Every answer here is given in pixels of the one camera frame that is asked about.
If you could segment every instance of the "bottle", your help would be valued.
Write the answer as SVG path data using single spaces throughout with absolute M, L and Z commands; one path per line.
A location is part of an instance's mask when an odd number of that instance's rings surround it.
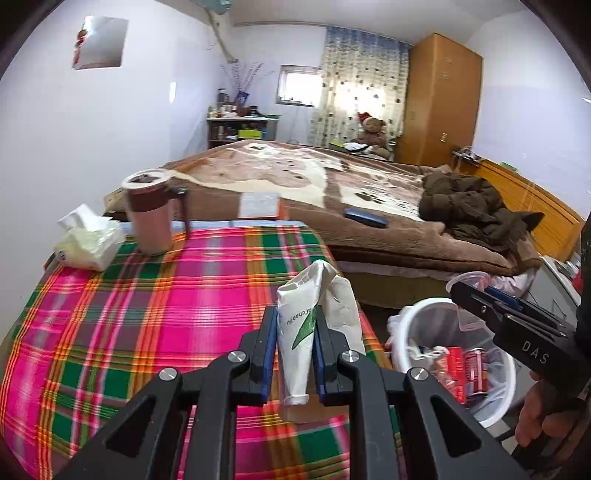
M 226 104 L 226 89 L 225 88 L 218 88 L 217 89 L 217 107 L 221 107 Z

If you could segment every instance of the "plaid blanket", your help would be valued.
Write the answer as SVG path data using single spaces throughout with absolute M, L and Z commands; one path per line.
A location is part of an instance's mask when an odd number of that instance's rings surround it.
M 58 266 L 13 330 L 0 433 L 27 472 L 50 479 L 161 368 L 187 372 L 236 348 L 277 287 L 319 258 L 332 262 L 309 228 L 260 226 L 178 233 L 159 257 L 128 237 L 104 273 Z M 363 316 L 362 330 L 386 366 Z M 283 423 L 276 385 L 265 407 L 238 410 L 236 477 L 347 477 L 347 420 Z

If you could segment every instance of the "ceiling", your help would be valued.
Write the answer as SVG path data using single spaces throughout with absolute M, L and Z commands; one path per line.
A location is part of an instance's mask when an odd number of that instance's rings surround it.
M 438 32 L 464 43 L 489 20 L 524 8 L 519 0 L 234 0 L 230 16 L 235 25 L 336 25 L 408 43 Z

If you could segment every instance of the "hand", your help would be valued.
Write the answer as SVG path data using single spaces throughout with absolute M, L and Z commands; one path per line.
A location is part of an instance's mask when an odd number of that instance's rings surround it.
M 568 435 L 573 425 L 578 422 L 568 441 L 556 455 L 556 460 L 562 463 L 573 453 L 585 433 L 589 424 L 589 413 L 586 410 L 582 418 L 580 418 L 579 410 L 543 415 L 545 405 L 553 400 L 553 398 L 547 398 L 548 392 L 556 396 L 556 391 L 545 383 L 538 374 L 530 372 L 530 376 L 538 382 L 525 396 L 525 404 L 521 409 L 519 422 L 515 428 L 515 440 L 521 446 L 527 447 L 542 432 L 549 437 L 563 439 Z

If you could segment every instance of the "wooden headboard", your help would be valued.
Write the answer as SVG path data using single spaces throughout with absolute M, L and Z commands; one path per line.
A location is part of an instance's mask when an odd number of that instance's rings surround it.
M 508 209 L 543 212 L 544 219 L 532 232 L 538 252 L 560 261 L 570 258 L 584 225 L 583 218 L 572 208 L 535 183 L 490 160 L 483 160 L 478 166 L 462 162 L 460 172 L 487 179 L 499 190 Z

